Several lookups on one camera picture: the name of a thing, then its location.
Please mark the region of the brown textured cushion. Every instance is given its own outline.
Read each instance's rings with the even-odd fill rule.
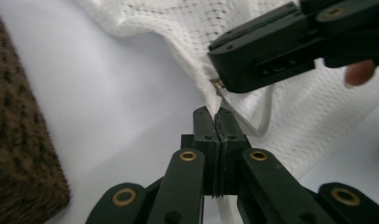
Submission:
[[[0,223],[44,223],[68,202],[45,121],[0,21]]]

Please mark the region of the perforated fabric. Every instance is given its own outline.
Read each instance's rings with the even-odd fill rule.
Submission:
[[[212,115],[222,101],[209,81],[218,74],[207,58],[207,47],[231,28],[287,2],[76,1],[112,35],[124,37],[155,32],[164,36],[177,61],[204,94]],[[314,71],[258,91],[247,94],[221,91],[220,94],[252,125],[253,147],[272,151],[299,177],[379,103],[379,76],[363,87],[348,90],[343,84],[343,72],[318,63]],[[241,223],[234,198],[220,199],[219,205],[223,223]]]

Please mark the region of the fingertip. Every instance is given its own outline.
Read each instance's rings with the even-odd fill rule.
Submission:
[[[344,82],[349,86],[359,86],[373,76],[375,64],[372,60],[354,63],[346,68]]]

